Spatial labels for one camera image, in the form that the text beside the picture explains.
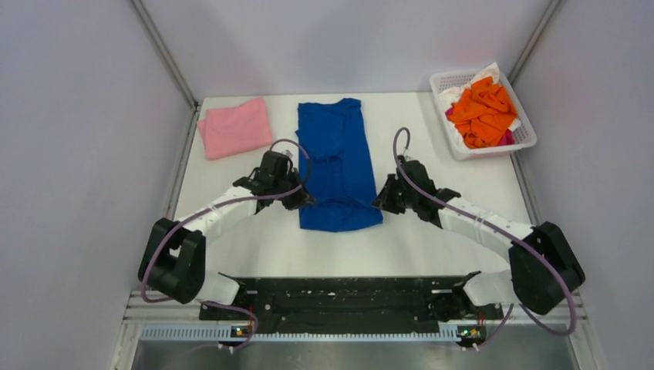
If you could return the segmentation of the blue panda print t-shirt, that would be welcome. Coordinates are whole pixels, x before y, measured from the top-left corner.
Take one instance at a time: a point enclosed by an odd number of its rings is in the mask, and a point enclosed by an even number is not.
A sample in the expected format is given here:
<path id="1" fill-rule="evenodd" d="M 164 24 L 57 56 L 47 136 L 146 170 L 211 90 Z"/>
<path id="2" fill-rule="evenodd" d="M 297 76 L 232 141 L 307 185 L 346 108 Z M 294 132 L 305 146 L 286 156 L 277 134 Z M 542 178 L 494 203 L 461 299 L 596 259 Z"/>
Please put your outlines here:
<path id="1" fill-rule="evenodd" d="M 300 228 L 346 232 L 380 225 L 382 213 L 371 206 L 377 192 L 362 102 L 300 103 L 295 134 L 310 158 L 299 171 L 315 198 L 300 209 Z"/>

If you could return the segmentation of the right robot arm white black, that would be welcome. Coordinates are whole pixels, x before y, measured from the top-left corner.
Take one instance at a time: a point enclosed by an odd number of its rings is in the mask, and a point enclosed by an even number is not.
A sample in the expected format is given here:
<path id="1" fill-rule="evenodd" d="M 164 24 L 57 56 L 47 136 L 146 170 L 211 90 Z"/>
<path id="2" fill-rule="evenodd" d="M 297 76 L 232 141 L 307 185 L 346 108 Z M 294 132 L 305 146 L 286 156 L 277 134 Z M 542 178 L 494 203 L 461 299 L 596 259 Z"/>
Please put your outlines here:
<path id="1" fill-rule="evenodd" d="M 436 188 L 420 161 L 398 156 L 396 163 L 373 207 L 391 214 L 412 210 L 422 221 L 468 238 L 508 264 L 502 271 L 475 271 L 464 278 L 452 297 L 459 316 L 472 318 L 489 304 L 522 304 L 546 315 L 585 283 L 585 272 L 556 224 L 507 220 L 454 190 Z"/>

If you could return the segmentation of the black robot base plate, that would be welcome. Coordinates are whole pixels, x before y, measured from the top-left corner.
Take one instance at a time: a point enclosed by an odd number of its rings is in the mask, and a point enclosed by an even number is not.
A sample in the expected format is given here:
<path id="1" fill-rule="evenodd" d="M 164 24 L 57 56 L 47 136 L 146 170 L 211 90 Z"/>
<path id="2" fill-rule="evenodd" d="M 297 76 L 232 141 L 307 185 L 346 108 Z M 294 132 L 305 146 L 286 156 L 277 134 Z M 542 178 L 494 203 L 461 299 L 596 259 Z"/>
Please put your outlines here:
<path id="1" fill-rule="evenodd" d="M 201 305 L 202 321 L 258 318 L 259 334 L 431 334 L 440 324 L 502 319 L 496 304 L 475 306 L 463 276 L 240 277 L 237 311 Z"/>

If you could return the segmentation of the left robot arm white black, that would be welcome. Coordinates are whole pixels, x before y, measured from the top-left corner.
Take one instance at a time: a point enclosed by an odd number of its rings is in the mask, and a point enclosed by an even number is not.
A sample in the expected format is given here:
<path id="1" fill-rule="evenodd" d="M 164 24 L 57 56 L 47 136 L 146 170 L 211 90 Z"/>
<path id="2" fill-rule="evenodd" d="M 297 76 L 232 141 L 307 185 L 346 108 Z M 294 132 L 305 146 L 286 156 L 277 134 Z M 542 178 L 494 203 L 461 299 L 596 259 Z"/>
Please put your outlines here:
<path id="1" fill-rule="evenodd" d="M 228 318 L 241 317 L 248 299 L 235 279 L 207 269 L 207 246 L 275 201 L 286 210 L 313 204 L 306 189 L 311 172 L 301 174 L 290 155 L 268 150 L 259 166 L 204 209 L 180 220 L 156 221 L 137 273 L 143 300 L 154 301 L 147 295 L 152 288 L 163 294 L 164 301 L 214 302 Z"/>

